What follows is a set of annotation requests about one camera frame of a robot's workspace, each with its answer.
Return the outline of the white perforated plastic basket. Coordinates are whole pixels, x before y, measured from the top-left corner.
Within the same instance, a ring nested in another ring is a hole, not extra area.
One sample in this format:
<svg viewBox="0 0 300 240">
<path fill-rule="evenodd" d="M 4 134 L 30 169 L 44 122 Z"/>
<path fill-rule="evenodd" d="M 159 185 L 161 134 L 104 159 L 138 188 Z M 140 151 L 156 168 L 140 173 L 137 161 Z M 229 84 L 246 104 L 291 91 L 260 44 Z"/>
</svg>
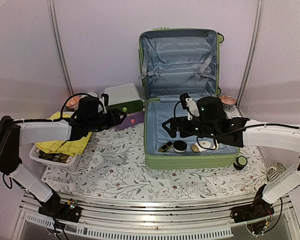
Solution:
<svg viewBox="0 0 300 240">
<path fill-rule="evenodd" d="M 77 169 L 81 157 L 80 154 L 69 156 L 61 153 L 44 153 L 37 148 L 36 145 L 33 145 L 29 152 L 29 158 L 36 162 L 42 163 L 48 167 L 56 167 L 70 171 Z"/>
</svg>

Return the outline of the white green drawer box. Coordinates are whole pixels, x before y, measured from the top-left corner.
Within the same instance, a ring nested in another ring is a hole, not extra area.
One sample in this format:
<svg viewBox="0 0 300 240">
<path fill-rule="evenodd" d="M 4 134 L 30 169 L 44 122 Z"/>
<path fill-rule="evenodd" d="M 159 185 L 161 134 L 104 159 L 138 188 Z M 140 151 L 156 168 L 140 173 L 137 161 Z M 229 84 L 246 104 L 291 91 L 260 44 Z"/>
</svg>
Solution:
<svg viewBox="0 0 300 240">
<path fill-rule="evenodd" d="M 126 114 L 143 110 L 143 101 L 134 83 L 107 87 L 104 93 L 109 97 L 107 110 L 118 109 Z"/>
</svg>

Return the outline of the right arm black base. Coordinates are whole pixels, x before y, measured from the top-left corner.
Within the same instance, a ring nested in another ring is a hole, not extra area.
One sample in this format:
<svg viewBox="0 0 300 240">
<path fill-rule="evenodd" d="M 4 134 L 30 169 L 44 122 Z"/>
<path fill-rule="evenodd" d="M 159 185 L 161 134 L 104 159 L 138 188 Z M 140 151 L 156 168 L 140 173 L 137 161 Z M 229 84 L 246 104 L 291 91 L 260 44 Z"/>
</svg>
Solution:
<svg viewBox="0 0 300 240">
<path fill-rule="evenodd" d="M 230 209 L 230 217 L 235 223 L 252 221 L 275 213 L 273 204 L 262 199 L 265 187 L 266 184 L 258 189 L 252 203 Z"/>
</svg>

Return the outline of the green hard-shell suitcase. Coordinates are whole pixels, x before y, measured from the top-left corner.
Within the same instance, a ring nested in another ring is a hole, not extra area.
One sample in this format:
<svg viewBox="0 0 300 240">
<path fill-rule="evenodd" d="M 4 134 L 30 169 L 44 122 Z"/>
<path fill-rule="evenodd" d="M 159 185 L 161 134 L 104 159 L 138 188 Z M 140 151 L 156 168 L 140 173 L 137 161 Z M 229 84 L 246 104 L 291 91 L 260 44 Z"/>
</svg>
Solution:
<svg viewBox="0 0 300 240">
<path fill-rule="evenodd" d="M 211 29 L 161 29 L 139 36 L 140 78 L 147 98 L 144 117 L 144 155 L 147 166 L 156 170 L 229 167 L 241 147 L 197 136 L 170 137 L 162 123 L 173 116 L 186 117 L 179 103 L 187 93 L 194 101 L 219 94 L 219 34 Z M 171 141 L 187 143 L 185 153 L 159 148 Z M 192 152 L 199 141 L 218 144 L 217 150 Z"/>
</svg>

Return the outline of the yellow black plaid cloth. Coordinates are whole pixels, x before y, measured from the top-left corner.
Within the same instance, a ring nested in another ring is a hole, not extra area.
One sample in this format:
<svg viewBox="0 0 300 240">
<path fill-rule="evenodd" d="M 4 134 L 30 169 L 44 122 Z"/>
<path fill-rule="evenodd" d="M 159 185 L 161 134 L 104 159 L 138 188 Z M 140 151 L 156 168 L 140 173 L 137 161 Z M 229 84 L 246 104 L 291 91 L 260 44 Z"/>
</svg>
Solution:
<svg viewBox="0 0 300 240">
<path fill-rule="evenodd" d="M 39 155 L 40 159 L 57 162 L 57 163 L 68 163 L 70 160 L 70 156 L 63 153 L 41 153 Z"/>
</svg>

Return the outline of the yellow garment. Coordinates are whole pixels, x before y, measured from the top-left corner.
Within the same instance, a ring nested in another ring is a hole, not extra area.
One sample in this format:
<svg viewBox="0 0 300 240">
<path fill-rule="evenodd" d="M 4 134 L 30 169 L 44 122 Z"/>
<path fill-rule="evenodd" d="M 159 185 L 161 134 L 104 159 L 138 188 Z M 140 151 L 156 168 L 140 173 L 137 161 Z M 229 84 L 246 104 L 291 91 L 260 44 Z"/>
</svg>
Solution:
<svg viewBox="0 0 300 240">
<path fill-rule="evenodd" d="M 75 155 L 82 155 L 88 142 L 92 136 L 89 132 L 87 136 L 82 137 L 80 140 L 75 141 L 44 141 L 37 142 L 35 146 L 46 154 L 65 154 L 71 157 Z"/>
</svg>

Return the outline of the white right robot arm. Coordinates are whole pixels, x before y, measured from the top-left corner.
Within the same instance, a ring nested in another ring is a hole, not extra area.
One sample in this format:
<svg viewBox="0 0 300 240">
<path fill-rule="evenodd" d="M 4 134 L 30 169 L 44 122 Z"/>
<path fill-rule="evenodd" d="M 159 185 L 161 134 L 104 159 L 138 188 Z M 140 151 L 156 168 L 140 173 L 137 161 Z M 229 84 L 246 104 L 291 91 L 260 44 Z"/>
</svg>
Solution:
<svg viewBox="0 0 300 240">
<path fill-rule="evenodd" d="M 228 118 L 222 101 L 217 97 L 207 96 L 194 101 L 183 93 L 179 99 L 179 104 L 188 115 L 173 116 L 162 123 L 172 138 L 179 132 L 182 138 L 211 138 L 233 147 L 284 149 L 298 153 L 300 159 L 300 124 L 266 123 L 246 117 Z M 268 210 L 268 204 L 273 204 L 298 186 L 300 162 L 291 165 L 279 178 L 268 182 L 261 191 L 261 198 L 249 206 L 248 213 L 252 218 L 259 218 Z"/>
</svg>

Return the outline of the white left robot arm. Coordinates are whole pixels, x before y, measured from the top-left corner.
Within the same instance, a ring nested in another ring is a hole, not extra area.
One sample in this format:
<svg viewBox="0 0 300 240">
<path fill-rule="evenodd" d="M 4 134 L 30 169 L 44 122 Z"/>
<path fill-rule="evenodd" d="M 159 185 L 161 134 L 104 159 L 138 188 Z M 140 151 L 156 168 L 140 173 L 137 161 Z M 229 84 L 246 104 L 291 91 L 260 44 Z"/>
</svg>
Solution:
<svg viewBox="0 0 300 240">
<path fill-rule="evenodd" d="M 96 97 L 79 93 L 79 96 L 78 107 L 69 117 L 61 110 L 56 119 L 13 119 L 5 115 L 0 120 L 0 172 L 45 203 L 45 209 L 53 217 L 64 213 L 64 205 L 53 198 L 53 190 L 23 163 L 20 147 L 51 141 L 78 141 L 89 133 L 116 127 L 127 117 L 120 109 L 108 108 L 107 94 Z"/>
</svg>

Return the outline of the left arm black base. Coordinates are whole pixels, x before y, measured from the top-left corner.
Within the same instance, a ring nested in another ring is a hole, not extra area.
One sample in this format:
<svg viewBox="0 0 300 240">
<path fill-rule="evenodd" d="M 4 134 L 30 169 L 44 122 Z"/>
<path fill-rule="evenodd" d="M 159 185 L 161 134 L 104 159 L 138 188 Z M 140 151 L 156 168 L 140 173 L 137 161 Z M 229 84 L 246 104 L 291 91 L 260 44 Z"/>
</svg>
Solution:
<svg viewBox="0 0 300 240">
<path fill-rule="evenodd" d="M 67 202 L 61 202 L 61 197 L 56 192 L 53 192 L 46 202 L 39 201 L 39 203 L 39 214 L 72 223 L 79 222 L 83 210 L 72 198 Z"/>
</svg>

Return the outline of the purple drawer box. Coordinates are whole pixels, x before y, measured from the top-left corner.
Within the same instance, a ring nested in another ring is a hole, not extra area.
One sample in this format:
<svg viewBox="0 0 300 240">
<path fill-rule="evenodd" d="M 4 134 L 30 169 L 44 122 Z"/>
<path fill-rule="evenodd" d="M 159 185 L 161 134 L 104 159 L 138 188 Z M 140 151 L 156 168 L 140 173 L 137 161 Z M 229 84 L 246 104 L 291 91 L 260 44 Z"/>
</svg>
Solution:
<svg viewBox="0 0 300 240">
<path fill-rule="evenodd" d="M 116 126 L 114 129 L 116 131 L 124 130 L 129 127 L 141 124 L 144 122 L 144 120 L 145 120 L 145 112 L 144 111 L 130 113 L 127 115 L 127 117 L 124 119 L 124 121 L 120 125 Z"/>
</svg>

